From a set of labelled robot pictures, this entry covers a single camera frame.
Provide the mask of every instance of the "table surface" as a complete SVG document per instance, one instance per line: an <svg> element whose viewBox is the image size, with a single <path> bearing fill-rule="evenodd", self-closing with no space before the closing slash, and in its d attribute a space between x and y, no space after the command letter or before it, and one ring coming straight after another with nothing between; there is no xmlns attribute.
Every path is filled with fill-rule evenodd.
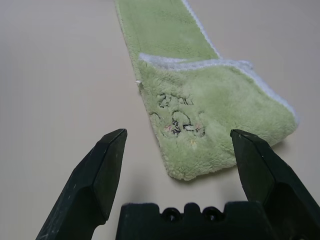
<svg viewBox="0 0 320 240"><path fill-rule="evenodd" d="M275 151L320 203L320 1L190 0L226 59L247 60L300 116ZM112 0L0 1L1 239L35 239L78 162L102 137L128 130L109 221L121 205L187 202L223 210L246 197L237 168L190 182L167 176L135 84Z"/></svg>

